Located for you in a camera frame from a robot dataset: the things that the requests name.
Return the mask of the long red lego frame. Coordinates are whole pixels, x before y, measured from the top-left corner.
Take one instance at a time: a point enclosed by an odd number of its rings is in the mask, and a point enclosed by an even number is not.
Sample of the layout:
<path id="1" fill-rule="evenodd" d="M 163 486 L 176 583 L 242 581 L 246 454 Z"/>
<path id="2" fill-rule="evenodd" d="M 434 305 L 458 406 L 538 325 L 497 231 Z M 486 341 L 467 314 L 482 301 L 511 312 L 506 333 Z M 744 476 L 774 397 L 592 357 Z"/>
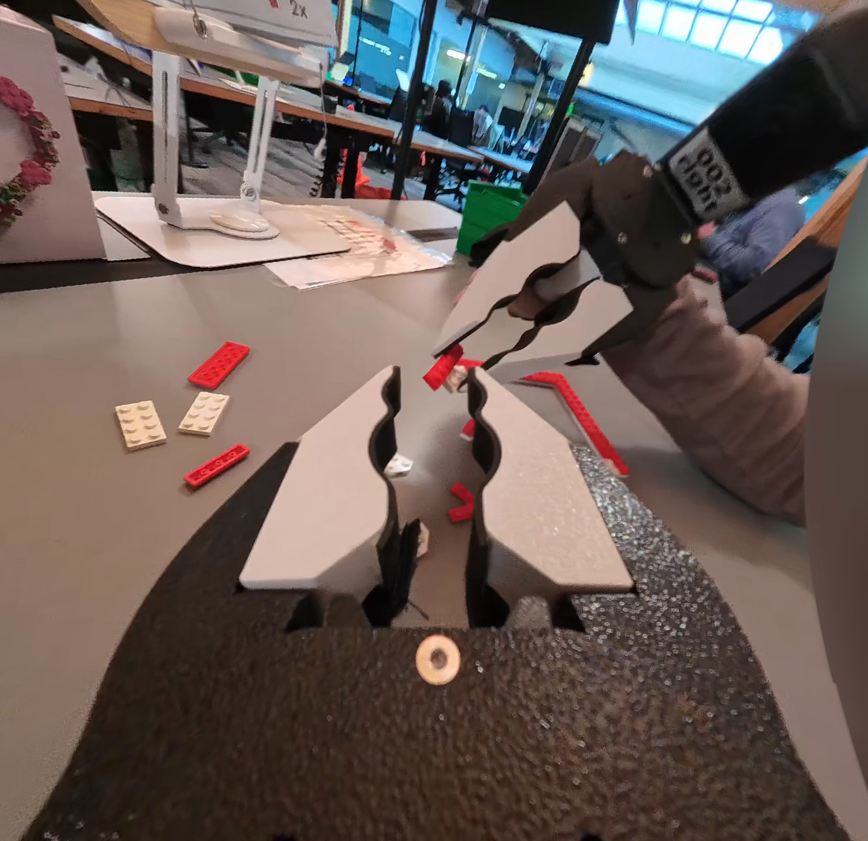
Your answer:
<path id="1" fill-rule="evenodd" d="M 566 377 L 556 372 L 543 371 L 521 378 L 518 382 L 557 392 L 565 409 L 573 417 L 591 448 L 602 459 L 610 472 L 619 478 L 626 478 L 630 475 L 629 467 L 593 419 Z"/>

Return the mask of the person's right forearm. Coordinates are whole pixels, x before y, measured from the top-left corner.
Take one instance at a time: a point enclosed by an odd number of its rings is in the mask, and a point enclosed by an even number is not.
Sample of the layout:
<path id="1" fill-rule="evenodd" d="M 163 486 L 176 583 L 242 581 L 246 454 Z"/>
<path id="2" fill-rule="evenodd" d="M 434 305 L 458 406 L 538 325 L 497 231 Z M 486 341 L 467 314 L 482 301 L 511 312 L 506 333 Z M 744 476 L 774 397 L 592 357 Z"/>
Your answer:
<path id="1" fill-rule="evenodd" d="M 731 495 L 804 528 L 810 379 L 739 334 L 687 276 L 657 320 L 602 358 Z"/>

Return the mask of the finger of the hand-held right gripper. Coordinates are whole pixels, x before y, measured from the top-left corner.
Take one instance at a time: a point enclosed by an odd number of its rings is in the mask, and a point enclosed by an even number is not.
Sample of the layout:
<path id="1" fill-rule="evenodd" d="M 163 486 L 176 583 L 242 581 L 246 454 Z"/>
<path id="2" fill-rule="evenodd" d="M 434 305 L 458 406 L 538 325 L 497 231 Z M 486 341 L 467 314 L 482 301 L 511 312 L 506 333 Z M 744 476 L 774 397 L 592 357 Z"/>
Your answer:
<path id="1" fill-rule="evenodd" d="M 633 310 L 621 286 L 592 280 L 540 311 L 515 345 L 489 358 L 483 369 L 500 383 L 558 370 L 581 358 Z"/>
<path id="2" fill-rule="evenodd" d="M 462 345 L 525 287 L 553 304 L 600 278 L 590 254 L 580 247 L 580 217 L 562 201 L 493 250 L 443 323 L 432 355 L 439 358 Z"/>

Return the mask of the wide red lego plate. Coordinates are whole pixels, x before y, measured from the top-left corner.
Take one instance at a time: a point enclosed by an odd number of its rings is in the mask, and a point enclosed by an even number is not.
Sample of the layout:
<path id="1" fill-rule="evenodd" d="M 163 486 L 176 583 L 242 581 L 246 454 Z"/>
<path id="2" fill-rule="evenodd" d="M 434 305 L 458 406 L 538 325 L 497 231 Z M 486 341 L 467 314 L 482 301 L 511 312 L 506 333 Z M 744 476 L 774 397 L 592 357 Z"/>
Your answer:
<path id="1" fill-rule="evenodd" d="M 251 348 L 248 345 L 226 341 L 189 375 L 187 382 L 202 390 L 214 391 L 223 384 L 250 352 Z"/>

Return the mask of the yellow and white lego box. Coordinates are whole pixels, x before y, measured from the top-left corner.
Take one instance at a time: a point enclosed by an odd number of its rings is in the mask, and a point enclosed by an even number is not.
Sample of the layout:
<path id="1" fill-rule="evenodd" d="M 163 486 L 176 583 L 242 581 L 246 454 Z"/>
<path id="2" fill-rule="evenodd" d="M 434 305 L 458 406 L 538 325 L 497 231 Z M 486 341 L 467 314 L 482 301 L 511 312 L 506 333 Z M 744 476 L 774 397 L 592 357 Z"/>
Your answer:
<path id="1" fill-rule="evenodd" d="M 1 10 L 1 263 L 105 259 L 51 35 Z"/>

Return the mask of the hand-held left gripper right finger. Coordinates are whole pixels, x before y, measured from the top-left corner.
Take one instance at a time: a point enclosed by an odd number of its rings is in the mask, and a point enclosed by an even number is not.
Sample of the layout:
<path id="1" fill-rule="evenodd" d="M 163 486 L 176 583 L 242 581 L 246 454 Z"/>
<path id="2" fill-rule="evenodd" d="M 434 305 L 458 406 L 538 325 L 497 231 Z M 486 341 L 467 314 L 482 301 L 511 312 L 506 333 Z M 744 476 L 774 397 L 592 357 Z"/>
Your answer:
<path id="1" fill-rule="evenodd" d="M 475 428 L 475 495 L 466 562 L 468 609 L 540 598 L 629 595 L 634 581 L 568 439 L 485 370 L 466 383 Z"/>

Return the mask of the red and white lego strip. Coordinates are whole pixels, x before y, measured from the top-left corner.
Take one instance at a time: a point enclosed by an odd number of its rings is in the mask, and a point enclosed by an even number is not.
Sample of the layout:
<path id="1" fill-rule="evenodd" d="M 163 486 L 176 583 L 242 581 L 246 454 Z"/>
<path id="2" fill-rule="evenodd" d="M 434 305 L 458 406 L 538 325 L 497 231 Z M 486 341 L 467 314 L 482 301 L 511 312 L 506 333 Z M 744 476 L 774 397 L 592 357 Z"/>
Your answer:
<path id="1" fill-rule="evenodd" d="M 432 365 L 423 380 L 432 391 L 456 394 L 468 377 L 468 369 L 462 363 L 463 347 L 454 345 Z"/>

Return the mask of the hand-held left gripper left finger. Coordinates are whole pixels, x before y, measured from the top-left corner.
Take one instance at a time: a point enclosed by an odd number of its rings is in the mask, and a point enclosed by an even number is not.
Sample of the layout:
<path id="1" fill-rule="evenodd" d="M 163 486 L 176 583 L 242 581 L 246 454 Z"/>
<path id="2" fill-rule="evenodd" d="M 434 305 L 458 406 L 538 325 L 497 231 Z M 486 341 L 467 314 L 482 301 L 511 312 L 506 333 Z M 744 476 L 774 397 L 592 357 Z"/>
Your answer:
<path id="1" fill-rule="evenodd" d="M 387 365 L 301 436 L 241 586 L 369 594 L 382 582 L 381 553 L 399 532 L 385 468 L 400 395 L 400 369 Z"/>

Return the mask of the person's right hand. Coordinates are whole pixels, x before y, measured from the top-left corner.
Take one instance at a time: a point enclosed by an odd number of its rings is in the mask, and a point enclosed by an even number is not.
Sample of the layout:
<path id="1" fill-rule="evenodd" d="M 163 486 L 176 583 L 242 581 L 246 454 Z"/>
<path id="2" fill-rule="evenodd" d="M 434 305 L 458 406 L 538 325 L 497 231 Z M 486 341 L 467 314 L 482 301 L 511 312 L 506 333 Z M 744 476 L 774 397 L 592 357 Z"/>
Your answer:
<path id="1" fill-rule="evenodd" d="M 552 304 L 551 299 L 541 298 L 530 286 L 525 287 L 509 304 L 510 316 L 524 320 L 536 319 Z"/>

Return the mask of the long wooden desk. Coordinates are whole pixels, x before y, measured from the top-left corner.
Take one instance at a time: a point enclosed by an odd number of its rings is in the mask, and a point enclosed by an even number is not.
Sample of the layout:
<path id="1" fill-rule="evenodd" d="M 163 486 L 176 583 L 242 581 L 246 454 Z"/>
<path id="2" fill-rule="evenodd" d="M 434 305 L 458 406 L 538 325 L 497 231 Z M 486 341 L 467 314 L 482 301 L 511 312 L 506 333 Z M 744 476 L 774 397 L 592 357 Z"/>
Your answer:
<path id="1" fill-rule="evenodd" d="M 92 47 L 108 60 L 108 68 L 130 74 L 135 83 L 149 84 L 152 57 L 146 48 L 126 43 L 95 24 L 54 14 L 52 21 L 62 32 Z M 179 84 L 187 114 L 211 129 L 247 133 L 253 119 L 257 88 L 233 80 L 209 65 L 195 68 L 181 61 Z M 278 89 L 273 137 L 282 141 L 315 144 L 325 139 L 320 168 L 319 195 L 352 198 L 361 174 L 359 155 L 376 143 L 396 141 L 399 127 L 386 119 L 357 113 L 342 106 L 323 107 L 322 98 L 306 88 L 281 85 Z"/>

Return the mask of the clear bag with papers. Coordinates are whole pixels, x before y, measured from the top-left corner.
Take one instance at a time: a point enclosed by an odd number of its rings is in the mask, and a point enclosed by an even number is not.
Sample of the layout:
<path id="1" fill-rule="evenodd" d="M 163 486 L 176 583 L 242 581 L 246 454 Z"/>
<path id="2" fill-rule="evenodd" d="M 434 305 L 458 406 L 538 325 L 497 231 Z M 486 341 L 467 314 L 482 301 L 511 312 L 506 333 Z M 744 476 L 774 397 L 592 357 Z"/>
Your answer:
<path id="1" fill-rule="evenodd" d="M 302 206 L 321 226 L 349 242 L 341 253 L 265 263 L 286 286 L 299 291 L 327 285 L 435 270 L 447 266 L 449 254 L 425 246 L 402 229 L 355 209 Z"/>

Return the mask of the black overhead frame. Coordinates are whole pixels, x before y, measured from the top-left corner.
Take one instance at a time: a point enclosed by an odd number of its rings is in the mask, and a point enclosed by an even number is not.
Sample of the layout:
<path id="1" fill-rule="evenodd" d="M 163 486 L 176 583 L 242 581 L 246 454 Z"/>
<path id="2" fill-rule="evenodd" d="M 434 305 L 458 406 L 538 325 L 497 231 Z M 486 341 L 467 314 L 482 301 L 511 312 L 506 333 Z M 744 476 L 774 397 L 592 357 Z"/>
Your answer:
<path id="1" fill-rule="evenodd" d="M 461 0 L 465 9 L 473 9 L 474 0 Z M 580 40 L 580 47 L 570 68 L 561 96 L 543 139 L 540 151 L 524 182 L 526 194 L 532 194 L 542 181 L 561 134 L 561 126 L 584 69 L 597 45 L 607 45 L 613 33 L 621 0 L 488 0 L 482 18 L 510 21 L 551 33 L 569 35 Z M 399 134 L 399 147 L 391 198 L 399 200 L 404 191 L 410 158 L 410 143 L 416 124 L 425 72 L 429 40 L 438 0 L 424 0 L 418 29 L 416 62 L 410 76 L 406 116 Z"/>

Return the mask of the small red lego plate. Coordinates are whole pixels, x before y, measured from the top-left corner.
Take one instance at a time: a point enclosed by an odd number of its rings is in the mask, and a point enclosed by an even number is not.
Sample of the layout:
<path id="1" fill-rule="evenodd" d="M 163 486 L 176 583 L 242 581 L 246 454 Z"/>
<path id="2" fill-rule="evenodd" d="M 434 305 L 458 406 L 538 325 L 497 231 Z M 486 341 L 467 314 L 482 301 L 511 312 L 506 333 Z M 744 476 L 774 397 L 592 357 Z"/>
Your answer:
<path id="1" fill-rule="evenodd" d="M 198 489 L 222 476 L 229 469 L 242 463 L 251 453 L 244 444 L 236 444 L 221 454 L 214 456 L 199 467 L 184 475 L 184 483 L 192 489 Z"/>

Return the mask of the green storage bin stack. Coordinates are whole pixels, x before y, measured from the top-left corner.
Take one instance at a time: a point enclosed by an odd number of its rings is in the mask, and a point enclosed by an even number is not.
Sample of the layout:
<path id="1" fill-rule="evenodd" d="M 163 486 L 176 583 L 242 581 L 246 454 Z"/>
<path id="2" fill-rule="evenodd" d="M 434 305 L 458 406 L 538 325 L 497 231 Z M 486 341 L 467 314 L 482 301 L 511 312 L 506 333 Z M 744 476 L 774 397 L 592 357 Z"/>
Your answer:
<path id="1" fill-rule="evenodd" d="M 515 220 L 527 199 L 520 186 L 472 180 L 464 199 L 457 251 L 469 255 L 477 240 Z"/>

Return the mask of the wooden chair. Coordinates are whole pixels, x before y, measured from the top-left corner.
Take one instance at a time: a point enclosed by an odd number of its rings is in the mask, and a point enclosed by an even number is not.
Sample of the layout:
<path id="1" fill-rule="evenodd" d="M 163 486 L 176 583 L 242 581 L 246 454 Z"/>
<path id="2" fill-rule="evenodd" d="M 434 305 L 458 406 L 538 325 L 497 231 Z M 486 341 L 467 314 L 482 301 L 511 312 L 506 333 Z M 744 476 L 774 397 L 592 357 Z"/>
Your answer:
<path id="1" fill-rule="evenodd" d="M 863 156 L 776 260 L 724 303 L 729 326 L 762 340 L 777 360 L 822 311 L 866 162 Z"/>

